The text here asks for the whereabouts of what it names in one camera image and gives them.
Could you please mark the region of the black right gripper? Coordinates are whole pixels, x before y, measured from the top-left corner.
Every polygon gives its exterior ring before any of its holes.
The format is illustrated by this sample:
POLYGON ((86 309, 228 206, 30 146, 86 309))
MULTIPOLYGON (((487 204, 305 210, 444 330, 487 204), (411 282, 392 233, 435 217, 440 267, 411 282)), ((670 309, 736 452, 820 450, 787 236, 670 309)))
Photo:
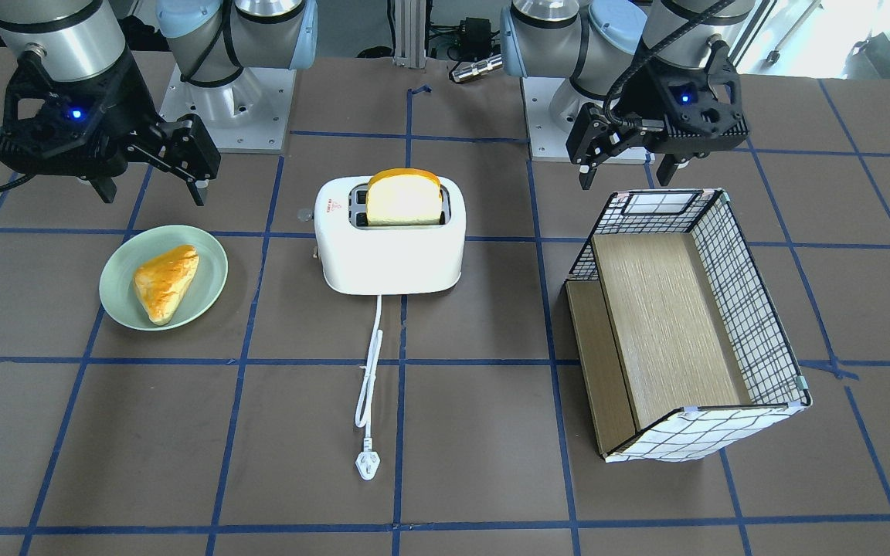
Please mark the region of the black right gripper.
POLYGON ((54 80, 45 56, 26 49, 5 90, 0 161, 24 174, 89 178, 105 204, 117 196, 112 178, 144 162, 186 182, 196 205, 206 205, 220 154, 196 115, 168 122, 130 50, 101 74, 54 80))

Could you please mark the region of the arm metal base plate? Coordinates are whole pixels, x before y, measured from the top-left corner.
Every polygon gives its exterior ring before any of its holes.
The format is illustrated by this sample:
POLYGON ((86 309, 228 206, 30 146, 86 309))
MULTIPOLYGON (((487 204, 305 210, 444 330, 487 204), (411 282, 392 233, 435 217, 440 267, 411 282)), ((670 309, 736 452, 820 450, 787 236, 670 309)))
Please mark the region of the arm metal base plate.
POLYGON ((245 68, 232 83, 200 87, 175 67, 159 113, 177 120, 197 115, 222 154, 282 154, 297 71, 245 68))
POLYGON ((568 162, 566 140, 582 105, 591 99, 568 78, 525 77, 521 90, 533 161, 568 162))

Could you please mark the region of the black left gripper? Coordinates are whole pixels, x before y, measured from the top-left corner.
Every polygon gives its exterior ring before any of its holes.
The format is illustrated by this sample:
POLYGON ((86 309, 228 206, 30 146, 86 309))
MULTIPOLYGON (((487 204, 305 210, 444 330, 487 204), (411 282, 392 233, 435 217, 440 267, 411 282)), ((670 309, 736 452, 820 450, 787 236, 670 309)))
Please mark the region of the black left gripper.
POLYGON ((593 186, 600 163, 625 149, 643 147, 663 155, 656 177, 667 187, 690 159, 746 141, 751 130, 730 46, 723 39, 705 46, 704 67, 681 68, 650 56, 650 47, 639 43, 634 59, 647 62, 625 82, 617 104, 609 110, 583 104, 566 138, 583 191, 593 186))

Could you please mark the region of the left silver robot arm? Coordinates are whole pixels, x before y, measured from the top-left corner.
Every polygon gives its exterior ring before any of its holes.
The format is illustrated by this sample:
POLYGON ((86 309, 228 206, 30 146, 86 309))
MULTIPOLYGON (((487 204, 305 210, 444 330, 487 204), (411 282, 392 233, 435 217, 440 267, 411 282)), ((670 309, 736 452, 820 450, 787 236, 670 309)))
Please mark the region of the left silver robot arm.
POLYGON ((589 189, 598 166, 632 148, 663 158, 668 185, 685 163, 751 134, 727 38, 752 1, 512 1, 501 24, 504 71, 563 78, 583 102, 566 155, 589 189))

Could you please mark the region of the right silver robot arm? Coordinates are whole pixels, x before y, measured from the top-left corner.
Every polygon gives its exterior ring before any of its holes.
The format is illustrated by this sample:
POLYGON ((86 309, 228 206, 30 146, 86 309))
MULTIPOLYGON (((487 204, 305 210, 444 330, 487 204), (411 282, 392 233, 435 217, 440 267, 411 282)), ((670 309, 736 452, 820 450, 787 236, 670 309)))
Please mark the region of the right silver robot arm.
POLYGON ((112 203, 114 178, 145 163, 204 205, 218 176, 213 129, 275 124, 258 71, 305 70, 317 52, 314 1, 158 1, 184 99, 159 113, 107 1, 0 1, 0 38, 17 68, 5 89, 0 162, 18 178, 77 178, 112 203))

